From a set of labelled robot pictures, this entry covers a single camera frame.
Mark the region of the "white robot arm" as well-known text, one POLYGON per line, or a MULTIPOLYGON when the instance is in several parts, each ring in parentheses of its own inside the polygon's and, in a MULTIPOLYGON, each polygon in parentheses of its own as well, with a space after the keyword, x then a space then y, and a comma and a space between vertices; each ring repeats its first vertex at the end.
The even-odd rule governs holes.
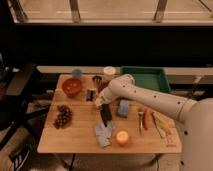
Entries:
POLYGON ((141 102, 184 126, 180 171, 213 171, 213 98, 200 101, 135 85, 132 75, 113 78, 98 94, 97 106, 117 98, 141 102))

